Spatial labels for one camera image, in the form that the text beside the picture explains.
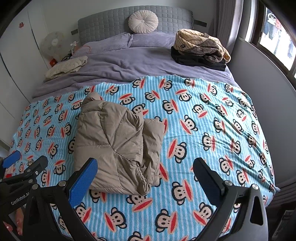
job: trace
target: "curtain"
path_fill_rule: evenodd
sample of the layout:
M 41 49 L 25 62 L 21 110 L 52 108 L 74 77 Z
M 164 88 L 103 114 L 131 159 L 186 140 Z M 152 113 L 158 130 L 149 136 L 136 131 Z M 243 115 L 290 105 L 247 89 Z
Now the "curtain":
M 214 36 L 231 54 L 242 19 L 243 0 L 217 0 Z

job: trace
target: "monkey print blanket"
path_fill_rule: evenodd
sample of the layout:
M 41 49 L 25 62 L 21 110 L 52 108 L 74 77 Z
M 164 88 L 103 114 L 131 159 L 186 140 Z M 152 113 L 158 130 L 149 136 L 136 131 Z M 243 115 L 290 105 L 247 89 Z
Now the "monkey print blanket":
M 49 186 L 67 180 L 73 172 L 80 105 L 93 91 L 165 125 L 158 187 L 147 196 L 89 190 L 75 208 L 98 240 L 193 240 L 215 211 L 192 171 L 197 157 L 235 185 L 259 185 L 266 206 L 278 190 L 250 97 L 222 82 L 176 75 L 145 76 L 122 85 L 102 83 L 32 103 L 11 143 L 10 152 L 19 150 L 22 158 L 6 176 L 22 173 L 45 155 L 49 163 L 38 183 Z M 62 232 L 68 234 L 57 207 L 52 208 Z M 238 209 L 236 204 L 223 233 L 230 230 Z

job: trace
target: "bed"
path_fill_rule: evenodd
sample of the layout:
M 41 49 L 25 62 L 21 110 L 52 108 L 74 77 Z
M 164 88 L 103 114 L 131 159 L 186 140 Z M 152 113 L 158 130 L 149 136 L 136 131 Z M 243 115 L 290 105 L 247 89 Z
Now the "bed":
M 157 14 L 155 33 L 129 32 L 126 19 L 139 9 Z M 22 158 L 6 175 L 21 173 L 45 155 L 49 164 L 38 183 L 68 179 L 85 96 L 96 91 L 103 100 L 120 103 L 128 93 L 134 98 L 126 107 L 166 126 L 160 185 L 147 196 L 86 193 L 75 209 L 97 240 L 194 240 L 215 211 L 192 171 L 196 157 L 236 185 L 258 184 L 267 206 L 278 188 L 252 100 L 228 68 L 183 66 L 170 56 L 174 33 L 192 29 L 192 23 L 191 11 L 166 6 L 113 9 L 80 19 L 80 40 L 87 47 L 75 55 L 87 55 L 88 63 L 36 89 L 36 102 L 26 108 L 11 143 L 10 152 L 19 150 Z M 52 208 L 61 231 L 69 235 Z M 222 235 L 231 229 L 238 209 L 236 204 Z M 114 213 L 120 218 L 110 224 Z

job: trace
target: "gray quilted headboard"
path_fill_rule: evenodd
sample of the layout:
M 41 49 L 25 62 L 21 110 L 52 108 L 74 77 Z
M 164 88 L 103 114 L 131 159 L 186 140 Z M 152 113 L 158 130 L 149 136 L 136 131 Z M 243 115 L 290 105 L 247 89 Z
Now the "gray quilted headboard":
M 128 27 L 129 16 L 138 10 L 150 10 L 158 17 L 155 32 L 175 33 L 179 29 L 193 29 L 192 11 L 167 6 L 132 6 L 111 9 L 78 20 L 81 45 L 100 41 L 114 35 L 131 32 Z

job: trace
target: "window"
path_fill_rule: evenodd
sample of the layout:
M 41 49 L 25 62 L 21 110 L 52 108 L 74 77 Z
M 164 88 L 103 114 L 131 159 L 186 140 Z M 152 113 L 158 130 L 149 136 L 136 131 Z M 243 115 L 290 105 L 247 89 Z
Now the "window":
M 296 89 L 296 42 L 280 19 L 260 1 L 252 43 L 279 67 Z

